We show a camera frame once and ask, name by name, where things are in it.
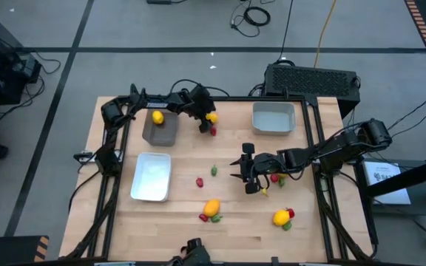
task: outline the green pepper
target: green pepper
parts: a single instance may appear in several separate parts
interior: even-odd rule
[[[279,178],[279,187],[283,187],[285,185],[285,179],[284,178]]]
[[[292,223],[291,223],[291,221],[288,221],[286,224],[282,225],[282,229],[283,229],[284,231],[289,231],[289,230],[290,230],[290,228],[292,228]]]
[[[213,177],[216,176],[217,172],[218,172],[218,168],[215,165],[213,165],[213,167],[212,167],[212,176]]]
[[[217,214],[217,215],[212,217],[212,222],[219,222],[221,220],[221,218],[223,218],[223,217],[220,216],[219,214]]]

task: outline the gray bowl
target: gray bowl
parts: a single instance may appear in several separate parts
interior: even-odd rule
[[[252,105],[255,134],[286,136],[295,129],[295,108],[290,103],[256,102]]]

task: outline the white bowl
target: white bowl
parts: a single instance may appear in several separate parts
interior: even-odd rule
[[[143,152],[138,156],[131,198],[148,201],[166,201],[169,196],[172,159],[168,154]]]

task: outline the floor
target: floor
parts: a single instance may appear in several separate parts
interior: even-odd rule
[[[416,4],[426,21],[421,2]],[[0,143],[10,148],[0,160],[0,236],[49,235],[48,258],[57,258],[77,178],[72,155],[85,147],[96,98],[126,94],[131,83],[166,93],[181,78],[246,95],[279,55],[289,3],[265,5],[271,23],[258,37],[246,38],[229,26],[233,0],[166,6],[141,0],[0,0],[0,22],[24,46],[62,62],[55,74],[43,75],[46,91],[32,106],[0,122]],[[313,66],[331,3],[294,1],[284,57]],[[410,6],[403,0],[337,2],[318,67],[358,73],[362,100],[356,121],[375,117],[389,124],[426,99],[426,33]],[[255,31],[243,24],[241,30]],[[395,131],[425,115],[426,107]],[[426,160],[426,120],[396,137],[382,155]],[[419,219],[426,225],[426,217]],[[426,265],[426,236],[412,222],[401,216],[375,220],[378,259]]]

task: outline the white paper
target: white paper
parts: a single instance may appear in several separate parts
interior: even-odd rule
[[[369,185],[374,185],[400,174],[398,165],[390,163],[364,162],[364,169]],[[376,200],[386,204],[410,204],[406,188],[378,196]]]

